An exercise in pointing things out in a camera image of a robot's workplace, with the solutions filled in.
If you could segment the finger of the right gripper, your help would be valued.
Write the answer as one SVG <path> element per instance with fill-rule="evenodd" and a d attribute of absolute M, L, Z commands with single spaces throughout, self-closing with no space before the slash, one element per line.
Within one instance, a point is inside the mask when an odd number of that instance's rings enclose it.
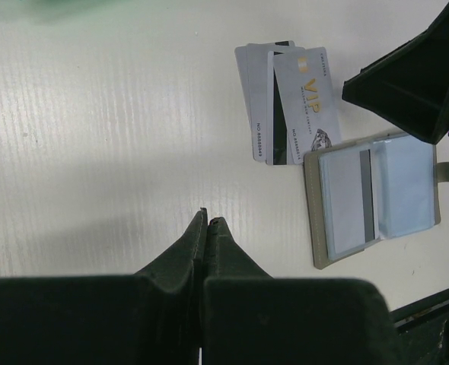
<path fill-rule="evenodd" d="M 449 2 L 427 30 L 347 80 L 342 99 L 411 136 L 449 136 Z"/>

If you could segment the silver diamond print card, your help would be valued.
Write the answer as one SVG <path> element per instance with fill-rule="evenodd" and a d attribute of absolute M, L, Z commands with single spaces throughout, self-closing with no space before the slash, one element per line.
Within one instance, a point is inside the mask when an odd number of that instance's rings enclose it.
<path fill-rule="evenodd" d="M 342 141 L 326 49 L 296 48 L 272 57 L 295 164 Z"/>

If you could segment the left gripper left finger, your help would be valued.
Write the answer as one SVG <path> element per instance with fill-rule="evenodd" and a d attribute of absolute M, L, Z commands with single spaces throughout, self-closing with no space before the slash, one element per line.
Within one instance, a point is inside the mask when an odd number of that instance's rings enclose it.
<path fill-rule="evenodd" d="M 130 275 L 0 278 L 0 364 L 196 364 L 208 217 Z"/>

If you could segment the grey card holder wallet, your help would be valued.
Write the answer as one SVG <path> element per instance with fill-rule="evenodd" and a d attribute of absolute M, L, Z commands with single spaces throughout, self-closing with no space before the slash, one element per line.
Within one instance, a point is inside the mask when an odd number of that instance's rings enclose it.
<path fill-rule="evenodd" d="M 396 132 L 305 154 L 304 179 L 313 263 L 324 269 L 440 224 L 449 162 L 438 162 L 433 144 Z"/>

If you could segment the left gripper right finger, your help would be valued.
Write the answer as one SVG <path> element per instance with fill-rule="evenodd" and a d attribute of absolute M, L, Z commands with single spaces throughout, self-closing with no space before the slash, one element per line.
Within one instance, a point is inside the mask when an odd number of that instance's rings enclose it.
<path fill-rule="evenodd" d="M 390 313 L 371 283 L 272 278 L 211 221 L 202 288 L 205 364 L 397 364 Z"/>

